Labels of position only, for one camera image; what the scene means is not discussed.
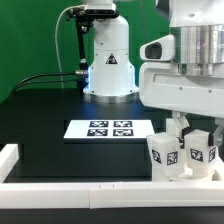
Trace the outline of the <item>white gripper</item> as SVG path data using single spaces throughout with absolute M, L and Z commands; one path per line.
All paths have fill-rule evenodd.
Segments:
M 216 117 L 210 146 L 224 143 L 224 63 L 214 65 L 213 76 L 181 75 L 174 57 L 172 35 L 144 44 L 140 57 L 139 96 L 144 106 L 173 111 L 174 136 L 189 127 L 186 113 Z

